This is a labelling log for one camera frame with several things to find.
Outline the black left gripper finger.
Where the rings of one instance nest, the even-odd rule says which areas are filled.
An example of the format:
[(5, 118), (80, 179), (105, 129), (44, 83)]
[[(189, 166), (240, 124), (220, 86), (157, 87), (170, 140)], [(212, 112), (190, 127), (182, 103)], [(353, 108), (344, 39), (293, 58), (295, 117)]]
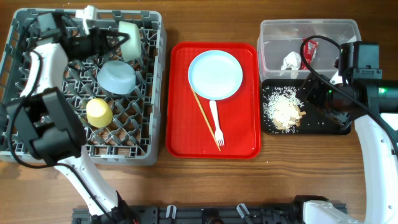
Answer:
[[(125, 44), (130, 39), (130, 35), (123, 32), (105, 32), (104, 36), (106, 44), (104, 54), (107, 54), (113, 50), (120, 48), (122, 44)], [(111, 40), (115, 40), (116, 43), (115, 44), (109, 43), (108, 40), (109, 38), (111, 38)]]
[(110, 36), (110, 37), (122, 36), (122, 37), (124, 37), (124, 34), (122, 34), (122, 33), (115, 32), (112, 30), (100, 29), (98, 27), (93, 28), (93, 35), (97, 35), (99, 37), (107, 37), (107, 36)]

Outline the mint green bowl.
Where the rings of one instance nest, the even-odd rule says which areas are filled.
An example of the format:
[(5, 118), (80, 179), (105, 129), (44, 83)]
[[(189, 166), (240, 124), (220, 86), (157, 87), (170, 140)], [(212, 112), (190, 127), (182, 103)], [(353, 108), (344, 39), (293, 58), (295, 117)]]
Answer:
[(129, 39), (121, 45), (121, 54), (125, 62), (141, 57), (141, 37), (139, 28), (131, 22), (119, 22), (120, 33), (127, 34)]

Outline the rice and nut scraps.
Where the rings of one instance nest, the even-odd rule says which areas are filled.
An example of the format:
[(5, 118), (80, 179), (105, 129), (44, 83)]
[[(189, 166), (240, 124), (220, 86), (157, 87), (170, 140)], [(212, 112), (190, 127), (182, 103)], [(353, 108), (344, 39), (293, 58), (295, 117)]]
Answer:
[(267, 86), (262, 90), (263, 119), (272, 134), (298, 133), (306, 112), (302, 110), (304, 102), (296, 97), (297, 90), (294, 86)]

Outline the red snack wrapper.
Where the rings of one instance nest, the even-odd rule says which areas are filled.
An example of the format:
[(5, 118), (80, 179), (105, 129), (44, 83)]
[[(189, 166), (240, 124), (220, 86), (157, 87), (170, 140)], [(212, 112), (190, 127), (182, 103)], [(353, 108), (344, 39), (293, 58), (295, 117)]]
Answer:
[(319, 43), (314, 40), (309, 40), (303, 47), (303, 58), (301, 59), (301, 70), (307, 70), (307, 66), (304, 64), (306, 61), (309, 65), (314, 61)]

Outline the light blue bowl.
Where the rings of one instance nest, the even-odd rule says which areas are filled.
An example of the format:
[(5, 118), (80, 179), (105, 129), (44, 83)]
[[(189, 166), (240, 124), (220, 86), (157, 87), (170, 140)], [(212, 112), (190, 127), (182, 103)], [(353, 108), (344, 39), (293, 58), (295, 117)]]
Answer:
[(125, 62), (111, 60), (100, 68), (97, 81), (108, 92), (130, 94), (136, 87), (135, 70)]

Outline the yellow plastic cup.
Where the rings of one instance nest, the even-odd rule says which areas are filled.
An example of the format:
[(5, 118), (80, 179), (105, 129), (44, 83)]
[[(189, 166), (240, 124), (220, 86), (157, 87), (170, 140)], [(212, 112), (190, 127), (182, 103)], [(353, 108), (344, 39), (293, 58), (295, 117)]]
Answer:
[(113, 112), (103, 99), (94, 98), (86, 104), (86, 117), (90, 125), (103, 128), (113, 120)]

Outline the wooden chopstick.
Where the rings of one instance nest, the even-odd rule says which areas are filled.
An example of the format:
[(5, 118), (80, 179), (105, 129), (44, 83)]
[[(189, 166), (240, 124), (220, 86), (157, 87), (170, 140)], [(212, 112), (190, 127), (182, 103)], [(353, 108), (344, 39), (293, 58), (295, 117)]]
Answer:
[(207, 118), (207, 116), (206, 116), (206, 113), (205, 113), (204, 110), (203, 110), (203, 107), (202, 107), (202, 105), (201, 105), (201, 103), (200, 103), (200, 100), (199, 100), (197, 94), (195, 93), (194, 89), (193, 89), (192, 87), (190, 87), (190, 89), (191, 89), (191, 91), (192, 91), (192, 93), (193, 93), (193, 96), (194, 96), (194, 98), (195, 98), (195, 101), (196, 101), (196, 103), (197, 103), (197, 105), (198, 105), (198, 107), (199, 107), (199, 109), (200, 109), (200, 111), (201, 111), (201, 114), (202, 114), (202, 116), (203, 116), (203, 119), (205, 120), (205, 123), (206, 123), (206, 125), (207, 125), (207, 127), (208, 127), (208, 129), (209, 129), (209, 132), (210, 132), (210, 134), (211, 134), (211, 136), (212, 136), (212, 138), (213, 138), (213, 140), (214, 140), (214, 142), (215, 142), (215, 144), (216, 144), (216, 146), (217, 146), (217, 149), (221, 152), (220, 145), (218, 144), (218, 141), (216, 140), (215, 134), (214, 134), (214, 132), (213, 132), (213, 130), (212, 130), (212, 128), (211, 128), (211, 125), (210, 125), (210, 123), (209, 123), (209, 121), (208, 121), (208, 118)]

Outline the light blue round plate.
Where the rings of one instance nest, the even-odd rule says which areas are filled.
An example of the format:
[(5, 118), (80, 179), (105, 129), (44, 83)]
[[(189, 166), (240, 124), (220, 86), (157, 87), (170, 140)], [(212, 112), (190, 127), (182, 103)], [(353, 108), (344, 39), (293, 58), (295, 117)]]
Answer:
[(240, 88), (243, 69), (231, 54), (208, 50), (192, 60), (188, 68), (188, 82), (197, 95), (208, 100), (224, 100)]

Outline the white plastic fork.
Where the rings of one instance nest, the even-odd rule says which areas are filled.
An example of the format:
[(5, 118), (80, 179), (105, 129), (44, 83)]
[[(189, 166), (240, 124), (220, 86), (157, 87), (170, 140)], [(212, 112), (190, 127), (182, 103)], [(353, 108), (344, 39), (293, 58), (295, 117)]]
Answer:
[(215, 138), (219, 146), (224, 146), (224, 136), (220, 128), (220, 121), (219, 121), (216, 101), (210, 100), (209, 104), (210, 104), (210, 110), (213, 117), (213, 121), (215, 123)]

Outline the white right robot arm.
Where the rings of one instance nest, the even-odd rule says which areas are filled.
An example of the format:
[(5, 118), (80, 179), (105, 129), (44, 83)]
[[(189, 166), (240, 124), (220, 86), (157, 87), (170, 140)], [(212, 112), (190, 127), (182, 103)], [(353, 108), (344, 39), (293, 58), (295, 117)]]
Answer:
[(342, 125), (354, 123), (363, 155), (365, 223), (397, 223), (397, 81), (382, 79), (379, 46), (338, 44), (341, 83), (334, 84), (309, 64), (297, 97)]

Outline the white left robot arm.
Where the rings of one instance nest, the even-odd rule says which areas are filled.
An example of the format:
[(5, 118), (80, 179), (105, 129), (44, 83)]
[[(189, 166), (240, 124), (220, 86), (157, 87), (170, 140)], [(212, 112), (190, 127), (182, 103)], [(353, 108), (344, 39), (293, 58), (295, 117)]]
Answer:
[(30, 155), (44, 162), (43, 169), (57, 169), (74, 186), (88, 206), (90, 223), (139, 223), (139, 217), (90, 159), (83, 124), (62, 93), (69, 61), (102, 56), (131, 36), (97, 27), (88, 29), (86, 35), (71, 35), (63, 21), (69, 17), (49, 11), (33, 19), (40, 31), (35, 47), (27, 49), (31, 63), (25, 88), (6, 106), (10, 117), (7, 145), (20, 165), (33, 168), (13, 149), (12, 132), (16, 129)]

